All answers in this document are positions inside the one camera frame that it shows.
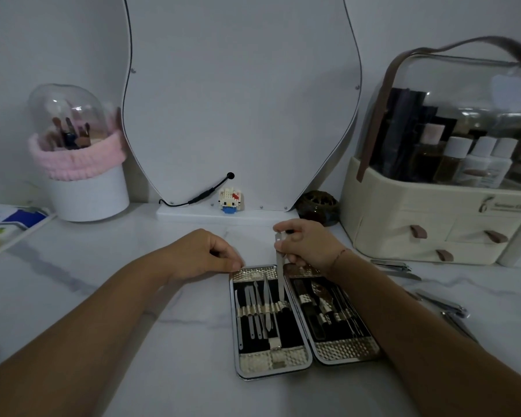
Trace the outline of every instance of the white bottle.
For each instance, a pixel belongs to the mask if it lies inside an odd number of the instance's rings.
[[[488,189],[497,189],[502,183],[504,177],[509,171],[512,160],[511,155],[517,146],[517,140],[508,137],[498,139],[496,147],[492,151],[490,165],[488,166],[488,175],[483,177],[477,187],[486,187]]]
[[[496,140],[490,136],[483,136],[477,140],[473,150],[461,164],[455,183],[460,186],[477,187],[482,177],[488,175],[487,169],[492,162],[490,154],[496,145]]]

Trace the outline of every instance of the bracelet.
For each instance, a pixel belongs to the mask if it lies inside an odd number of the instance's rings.
[[[330,267],[328,268],[328,273],[332,273],[332,269],[334,268],[334,265],[335,263],[338,261],[338,259],[342,256],[343,253],[347,252],[349,249],[348,248],[345,248],[343,249],[340,253],[338,253],[338,256],[335,257],[334,261],[332,262],[332,264],[330,265]]]

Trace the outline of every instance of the toy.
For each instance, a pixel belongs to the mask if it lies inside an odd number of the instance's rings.
[[[235,190],[233,187],[222,189],[220,190],[218,203],[224,213],[236,213],[236,211],[241,210],[241,192]]]

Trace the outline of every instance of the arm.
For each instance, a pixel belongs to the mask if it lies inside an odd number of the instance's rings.
[[[196,230],[124,266],[0,365],[0,415],[88,415],[133,326],[162,285],[242,265],[222,238]]]
[[[320,269],[348,294],[425,416],[521,416],[521,376],[458,334],[322,225],[291,220],[278,251]]]

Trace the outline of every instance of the drawer pull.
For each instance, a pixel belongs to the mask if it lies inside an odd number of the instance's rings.
[[[413,237],[415,238],[427,238],[427,231],[421,227],[420,225],[410,225],[411,228],[411,234],[413,234]]]
[[[453,262],[453,254],[447,250],[437,250],[436,253],[442,262]]]
[[[488,236],[488,238],[490,238],[490,240],[492,240],[493,243],[496,244],[507,243],[509,241],[507,236],[497,231],[485,230],[485,234]]]

